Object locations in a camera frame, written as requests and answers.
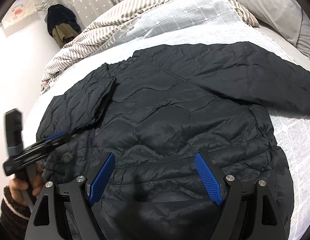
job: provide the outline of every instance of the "brown fuzzy sleeve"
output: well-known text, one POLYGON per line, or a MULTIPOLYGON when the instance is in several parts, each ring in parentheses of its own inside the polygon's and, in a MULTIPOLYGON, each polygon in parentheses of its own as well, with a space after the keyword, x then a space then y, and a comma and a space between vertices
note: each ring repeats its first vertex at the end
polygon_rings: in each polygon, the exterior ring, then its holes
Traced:
POLYGON ((0 222, 12 240, 24 240, 31 212, 28 207, 13 200, 8 187, 4 188, 0 222))

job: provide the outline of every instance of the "human hand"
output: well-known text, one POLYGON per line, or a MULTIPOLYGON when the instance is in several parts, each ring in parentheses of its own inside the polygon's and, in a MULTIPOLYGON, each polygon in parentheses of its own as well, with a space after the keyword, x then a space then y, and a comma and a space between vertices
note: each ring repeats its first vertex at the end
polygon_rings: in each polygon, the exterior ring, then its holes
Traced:
MULTIPOLYGON (((37 171, 39 172, 39 174, 37 174, 37 176, 33 181, 33 192, 32 192, 35 197, 39 196, 39 193, 41 192, 44 185, 41 176, 43 168, 41 166, 37 166, 37 171)), ((21 190, 26 190, 28 188, 28 184, 23 180, 13 178, 8 182, 8 187, 11 192, 12 198, 17 203, 27 207, 27 203, 21 193, 21 190)))

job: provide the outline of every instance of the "striped duvet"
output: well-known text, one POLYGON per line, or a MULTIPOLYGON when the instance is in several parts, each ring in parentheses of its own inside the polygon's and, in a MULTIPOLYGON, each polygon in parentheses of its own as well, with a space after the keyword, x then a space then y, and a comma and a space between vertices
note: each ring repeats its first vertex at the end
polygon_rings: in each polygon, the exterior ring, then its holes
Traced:
MULTIPOLYGON (((45 66, 41 90, 49 89, 50 82, 66 68, 96 52, 122 24, 167 1, 170 0, 124 0, 103 13, 79 36, 66 44, 45 66)), ((245 23, 259 25, 257 19, 237 0, 228 1, 245 23)))

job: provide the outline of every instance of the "jacket sleeve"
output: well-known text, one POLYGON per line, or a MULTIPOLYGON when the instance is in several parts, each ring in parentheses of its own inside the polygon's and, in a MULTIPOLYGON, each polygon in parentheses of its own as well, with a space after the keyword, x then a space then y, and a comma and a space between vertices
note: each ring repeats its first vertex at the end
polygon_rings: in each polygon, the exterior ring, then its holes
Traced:
POLYGON ((11 240, 24 240, 31 212, 28 207, 17 203, 8 187, 4 188, 4 198, 1 203, 0 222, 11 240))
POLYGON ((167 45, 139 55, 222 98, 310 115, 310 71, 253 43, 167 45))

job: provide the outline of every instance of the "black puffer jacket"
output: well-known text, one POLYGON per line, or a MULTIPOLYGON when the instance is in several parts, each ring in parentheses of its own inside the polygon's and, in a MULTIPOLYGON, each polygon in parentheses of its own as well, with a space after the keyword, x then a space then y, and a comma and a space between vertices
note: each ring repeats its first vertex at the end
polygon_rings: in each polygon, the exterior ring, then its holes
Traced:
POLYGON ((106 238, 200 240, 220 210, 196 172, 200 152, 240 181, 264 179, 288 235, 293 183, 264 106, 310 115, 310 72, 249 42, 136 51, 53 98, 37 139, 74 135, 44 176, 69 182, 112 152, 114 173, 93 206, 106 238))

